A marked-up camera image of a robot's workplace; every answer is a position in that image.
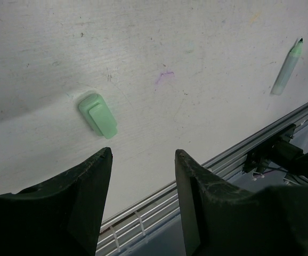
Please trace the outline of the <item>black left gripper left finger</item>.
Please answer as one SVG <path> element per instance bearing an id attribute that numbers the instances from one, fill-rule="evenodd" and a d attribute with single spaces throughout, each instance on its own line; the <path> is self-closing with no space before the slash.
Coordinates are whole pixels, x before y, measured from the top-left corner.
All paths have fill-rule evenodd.
<path id="1" fill-rule="evenodd" d="M 46 181 L 0 195 L 0 255 L 95 255 L 111 168 L 105 147 Z"/>

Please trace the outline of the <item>green highlighter cap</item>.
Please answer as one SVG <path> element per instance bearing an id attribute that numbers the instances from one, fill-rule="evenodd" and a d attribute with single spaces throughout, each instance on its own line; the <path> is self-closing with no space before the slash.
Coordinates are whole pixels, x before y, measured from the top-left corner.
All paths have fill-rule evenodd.
<path id="1" fill-rule="evenodd" d="M 78 104 L 78 109 L 98 136 L 111 139 L 117 134 L 117 121 L 100 94 L 89 94 Z"/>

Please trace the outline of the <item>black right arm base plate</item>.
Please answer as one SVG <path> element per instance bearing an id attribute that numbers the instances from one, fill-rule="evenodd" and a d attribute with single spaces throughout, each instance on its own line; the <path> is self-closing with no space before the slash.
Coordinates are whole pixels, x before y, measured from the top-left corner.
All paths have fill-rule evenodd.
<path id="1" fill-rule="evenodd" d="M 258 174 L 281 171 L 308 179 L 308 153 L 290 143 L 295 129 L 296 125 L 291 124 L 249 151 L 243 171 L 255 169 Z"/>

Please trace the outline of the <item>green highlighter pen body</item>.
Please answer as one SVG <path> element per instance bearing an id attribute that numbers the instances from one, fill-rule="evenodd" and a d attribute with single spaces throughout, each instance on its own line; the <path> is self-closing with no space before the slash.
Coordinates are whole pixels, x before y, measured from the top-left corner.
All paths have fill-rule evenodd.
<path id="1" fill-rule="evenodd" d="M 271 95 L 281 95 L 283 93 L 297 62 L 301 57 L 302 48 L 303 38 L 301 37 L 288 52 L 270 92 Z"/>

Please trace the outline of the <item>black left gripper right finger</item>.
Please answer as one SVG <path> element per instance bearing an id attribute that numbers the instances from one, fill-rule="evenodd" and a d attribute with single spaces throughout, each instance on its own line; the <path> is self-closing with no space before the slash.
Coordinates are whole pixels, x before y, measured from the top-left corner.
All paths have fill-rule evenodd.
<path id="1" fill-rule="evenodd" d="M 308 186 L 252 193 L 182 149 L 175 176 L 187 255 L 308 255 Z"/>

